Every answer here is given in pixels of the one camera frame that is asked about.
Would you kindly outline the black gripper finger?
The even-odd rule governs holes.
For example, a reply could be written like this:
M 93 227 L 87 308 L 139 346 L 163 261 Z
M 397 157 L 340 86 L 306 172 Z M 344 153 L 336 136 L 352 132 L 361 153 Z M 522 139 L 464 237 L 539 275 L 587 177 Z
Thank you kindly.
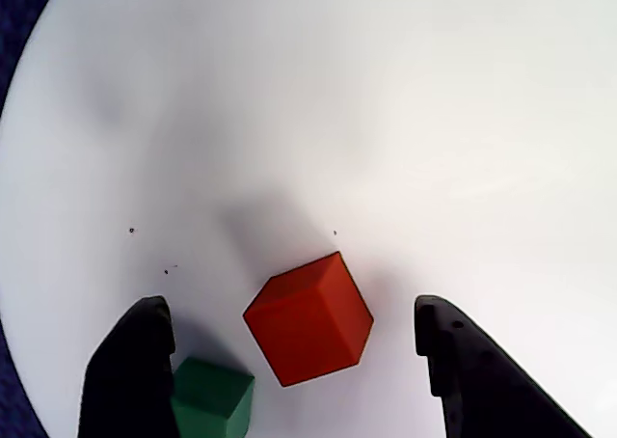
M 586 437 L 479 325 L 448 300 L 415 301 L 416 353 L 442 400 L 448 437 Z
M 133 304 L 87 365 L 79 416 L 81 437 L 177 437 L 171 396 L 175 352 L 165 298 Z

